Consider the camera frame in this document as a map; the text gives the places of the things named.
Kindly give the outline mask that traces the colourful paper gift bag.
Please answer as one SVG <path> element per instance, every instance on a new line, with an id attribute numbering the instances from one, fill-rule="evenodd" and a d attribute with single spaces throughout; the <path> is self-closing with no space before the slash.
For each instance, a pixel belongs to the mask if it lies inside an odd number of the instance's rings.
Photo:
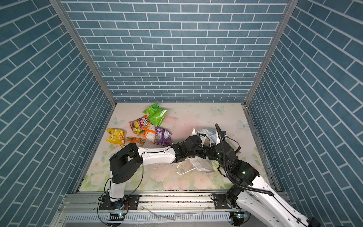
<path id="1" fill-rule="evenodd" d="M 217 144 L 220 143 L 220 139 L 218 138 L 218 133 L 211 130 L 203 129 L 196 132 L 196 130 L 193 129 L 192 135 L 198 135 L 204 141 L 204 145 L 206 147 L 214 148 Z M 215 172 L 213 163 L 217 161 L 202 159 L 200 157 L 196 157 L 195 154 L 196 152 L 187 151 L 185 160 L 189 160 L 190 163 L 193 165 L 193 168 L 181 173 L 179 172 L 180 164 L 178 164 L 176 168 L 176 172 L 178 175 L 185 175 L 186 173 L 189 173 L 193 170 L 198 170 L 199 172 L 204 172 L 208 174 Z"/>

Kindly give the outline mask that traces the purple snack packet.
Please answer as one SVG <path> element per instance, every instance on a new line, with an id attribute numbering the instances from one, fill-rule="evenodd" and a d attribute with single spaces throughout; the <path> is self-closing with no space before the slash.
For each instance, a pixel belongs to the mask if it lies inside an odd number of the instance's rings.
<path id="1" fill-rule="evenodd" d="M 163 128 L 156 127 L 156 144 L 162 146 L 170 146 L 172 144 L 171 133 Z"/>

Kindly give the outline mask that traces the green Lay's chips bag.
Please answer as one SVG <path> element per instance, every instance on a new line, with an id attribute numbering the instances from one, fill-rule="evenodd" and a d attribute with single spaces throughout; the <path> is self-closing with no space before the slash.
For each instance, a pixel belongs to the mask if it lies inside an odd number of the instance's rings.
<path id="1" fill-rule="evenodd" d="M 165 118 L 168 110 L 160 108 L 159 103 L 155 103 L 149 106 L 143 111 L 148 116 L 149 122 L 155 126 L 160 126 L 163 119 Z"/>

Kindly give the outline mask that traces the Fox's fruits candy bag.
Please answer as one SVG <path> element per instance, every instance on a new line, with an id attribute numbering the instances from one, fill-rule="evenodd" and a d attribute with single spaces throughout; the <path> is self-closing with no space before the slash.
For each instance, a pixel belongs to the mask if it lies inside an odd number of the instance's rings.
<path id="1" fill-rule="evenodd" d="M 130 121 L 129 124 L 130 124 L 132 132 L 134 134 L 139 134 L 141 132 L 141 130 L 143 129 L 143 127 L 146 127 L 149 125 L 149 119 L 148 119 L 148 116 L 145 115 L 134 121 Z"/>
<path id="2" fill-rule="evenodd" d="M 156 127 L 153 124 L 148 124 L 142 127 L 139 136 L 146 138 L 153 144 L 156 143 Z"/>

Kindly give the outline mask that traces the yellow snack packet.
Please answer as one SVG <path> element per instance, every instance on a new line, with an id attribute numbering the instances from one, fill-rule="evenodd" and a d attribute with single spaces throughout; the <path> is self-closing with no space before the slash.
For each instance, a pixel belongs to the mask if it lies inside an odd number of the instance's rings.
<path id="1" fill-rule="evenodd" d="M 125 131 L 121 129 L 107 129 L 106 131 L 110 134 L 110 136 L 106 139 L 107 142 L 111 144 L 118 144 L 120 146 L 125 145 Z"/>

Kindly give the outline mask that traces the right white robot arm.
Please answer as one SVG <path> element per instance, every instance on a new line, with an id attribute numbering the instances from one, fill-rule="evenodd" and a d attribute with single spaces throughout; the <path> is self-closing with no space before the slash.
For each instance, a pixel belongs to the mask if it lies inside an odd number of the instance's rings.
<path id="1" fill-rule="evenodd" d="M 233 184 L 226 194 L 229 206 L 246 210 L 268 227 L 321 226 L 317 219 L 290 206 L 252 165 L 237 157 L 227 142 L 218 143 L 215 149 L 216 160 Z"/>

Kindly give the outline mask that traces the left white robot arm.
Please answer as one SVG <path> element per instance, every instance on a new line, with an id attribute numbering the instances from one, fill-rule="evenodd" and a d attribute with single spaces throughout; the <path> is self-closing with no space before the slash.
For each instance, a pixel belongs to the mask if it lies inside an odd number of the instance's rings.
<path id="1" fill-rule="evenodd" d="M 141 166 L 180 163 L 197 157 L 213 161 L 216 159 L 216 149 L 186 141 L 165 148 L 139 148 L 135 143 L 130 143 L 109 159 L 112 176 L 108 197 L 111 202 L 123 200 L 126 182 Z"/>

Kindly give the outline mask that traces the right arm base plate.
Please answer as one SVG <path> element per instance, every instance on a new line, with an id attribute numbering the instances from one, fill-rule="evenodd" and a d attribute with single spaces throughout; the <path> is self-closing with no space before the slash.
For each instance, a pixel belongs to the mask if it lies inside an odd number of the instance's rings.
<path id="1" fill-rule="evenodd" d="M 237 205 L 237 196 L 233 194 L 211 194 L 211 200 L 214 203 L 216 210 L 235 209 L 240 210 L 241 208 Z"/>

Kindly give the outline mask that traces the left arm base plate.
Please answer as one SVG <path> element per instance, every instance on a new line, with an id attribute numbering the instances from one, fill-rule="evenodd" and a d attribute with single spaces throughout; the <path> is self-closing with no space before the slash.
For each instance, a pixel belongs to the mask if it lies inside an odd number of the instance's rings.
<path id="1" fill-rule="evenodd" d="M 139 205 L 140 196 L 139 195 L 131 195 L 126 196 L 126 199 L 121 199 L 118 201 L 111 201 L 108 195 L 102 195 L 99 198 L 98 209 L 101 211 L 130 211 L 136 210 Z"/>

